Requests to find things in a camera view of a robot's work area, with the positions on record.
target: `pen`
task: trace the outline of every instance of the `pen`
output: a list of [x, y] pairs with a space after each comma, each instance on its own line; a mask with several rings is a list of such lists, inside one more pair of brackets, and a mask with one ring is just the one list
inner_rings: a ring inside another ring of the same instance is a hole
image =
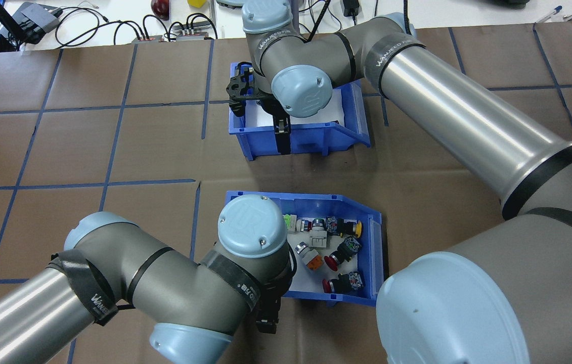
[[555, 9], [551, 10], [551, 12], [549, 12], [549, 14], [540, 18], [540, 20], [536, 21], [536, 23], [544, 23], [545, 21], [549, 20], [549, 18], [551, 18], [552, 16], [558, 14], [560, 12], [560, 10], [562, 10], [562, 5], [556, 6]]

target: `red object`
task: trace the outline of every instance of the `red object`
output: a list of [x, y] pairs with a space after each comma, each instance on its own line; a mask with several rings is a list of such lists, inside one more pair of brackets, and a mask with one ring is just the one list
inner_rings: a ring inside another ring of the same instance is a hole
[[168, 20], [168, 0], [151, 0], [151, 10], [162, 20]]
[[324, 261], [326, 262], [326, 264], [328, 265], [328, 267], [334, 271], [337, 272], [337, 263], [335, 261], [335, 259], [331, 258], [330, 256], [326, 255], [324, 256]]
[[333, 293], [330, 283], [326, 279], [322, 279], [322, 287], [324, 288], [324, 293]]

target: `blue plastic bin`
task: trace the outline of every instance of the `blue plastic bin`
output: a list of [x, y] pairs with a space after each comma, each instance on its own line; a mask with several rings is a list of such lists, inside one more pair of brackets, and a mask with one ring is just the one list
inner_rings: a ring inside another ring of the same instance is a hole
[[[231, 64], [234, 76], [237, 64]], [[367, 116], [359, 81], [338, 88], [342, 94], [344, 126], [336, 122], [292, 125], [290, 144], [293, 154], [321, 153], [347, 150], [355, 143], [371, 147]], [[243, 155], [253, 161], [260, 155], [278, 155], [272, 126], [246, 127], [245, 116], [237, 117], [230, 111], [230, 134], [237, 136]]]
[[[296, 214], [297, 216], [337, 216], [344, 219], [356, 219], [364, 224], [360, 242], [362, 250], [357, 254], [358, 271], [362, 273], [365, 286], [350, 294], [334, 294], [320, 292], [288, 291], [284, 297], [298, 299], [325, 300], [329, 302], [350, 302], [376, 306], [376, 296], [384, 281], [383, 256], [382, 256], [382, 215], [380, 212], [370, 209], [341, 195], [325, 194], [288, 194], [288, 193], [260, 193], [251, 191], [228, 191], [225, 203], [244, 194], [260, 194], [275, 201], [284, 214]], [[297, 269], [307, 269], [298, 259]]]

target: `power strip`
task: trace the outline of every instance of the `power strip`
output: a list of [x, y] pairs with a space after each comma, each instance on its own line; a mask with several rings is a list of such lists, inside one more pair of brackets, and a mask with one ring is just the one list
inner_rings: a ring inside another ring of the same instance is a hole
[[[178, 32], [178, 33], [172, 33], [171, 34], [171, 39], [176, 39], [177, 41], [186, 41], [186, 40], [204, 40], [205, 38], [209, 37], [209, 33], [208, 32], [195, 32], [194, 30], [191, 30], [191, 32]], [[138, 40], [133, 39], [133, 41], [131, 41], [131, 44], [139, 44], [139, 43], [164, 43], [166, 42], [166, 37], [164, 36], [164, 34], [162, 35], [150, 35], [149, 39], [142, 39], [142, 40]]]

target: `white table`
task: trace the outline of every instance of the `white table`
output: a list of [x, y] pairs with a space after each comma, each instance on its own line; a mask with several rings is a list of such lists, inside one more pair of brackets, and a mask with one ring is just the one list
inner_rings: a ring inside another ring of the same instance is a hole
[[[75, 6], [80, 0], [36, 0], [42, 5], [52, 6]], [[92, 0], [99, 6], [99, 11], [112, 20], [134, 20], [142, 22], [145, 14], [150, 14], [150, 0]], [[6, 9], [13, 13], [23, 2], [21, 0], [8, 0]], [[373, 17], [375, 0], [361, 0], [362, 11], [357, 16], [358, 23], [367, 21]], [[499, 25], [533, 23], [554, 7], [562, 5], [563, 13], [572, 13], [572, 0], [531, 0], [524, 9], [504, 7], [494, 0], [410, 0], [409, 17], [417, 28], [434, 27], [462, 27], [470, 25]], [[322, 4], [314, 7], [314, 14], [320, 13]], [[341, 13], [339, 0], [332, 0], [329, 7], [342, 22], [343, 27], [353, 25], [351, 18], [345, 18]], [[402, 0], [380, 0], [378, 14], [401, 12]], [[190, 7], [186, 0], [171, 0], [171, 21], [184, 22], [186, 16], [193, 12], [203, 12], [209, 16], [207, 5], [200, 9]], [[308, 28], [312, 28], [312, 21], [308, 12], [300, 13], [300, 22]], [[240, 9], [227, 9], [216, 5], [216, 24], [219, 37], [244, 37]], [[90, 14], [75, 14], [63, 23], [59, 30], [59, 38], [69, 41], [83, 33], [85, 30], [96, 25], [96, 21]], [[101, 28], [98, 34], [84, 46], [105, 46], [112, 44], [113, 32], [117, 25]], [[155, 19], [147, 20], [149, 34], [161, 34], [163, 28]], [[334, 32], [339, 29], [339, 23], [329, 14], [323, 19], [320, 32]], [[128, 43], [134, 38], [133, 31], [128, 27], [122, 27], [118, 32], [118, 44]], [[23, 49], [51, 49], [58, 46], [53, 35], [46, 35], [39, 44], [27, 44]]]

